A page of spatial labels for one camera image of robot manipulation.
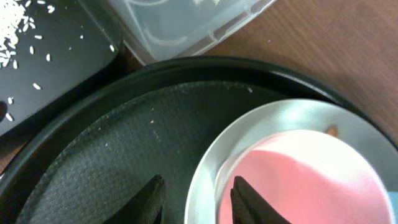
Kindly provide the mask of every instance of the brown table surface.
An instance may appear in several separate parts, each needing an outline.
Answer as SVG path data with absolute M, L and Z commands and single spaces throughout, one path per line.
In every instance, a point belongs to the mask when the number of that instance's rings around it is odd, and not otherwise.
M 265 60 L 316 77 L 397 142 L 397 12 L 397 0 L 278 0 L 206 54 Z M 0 171 L 18 150 L 0 160 Z

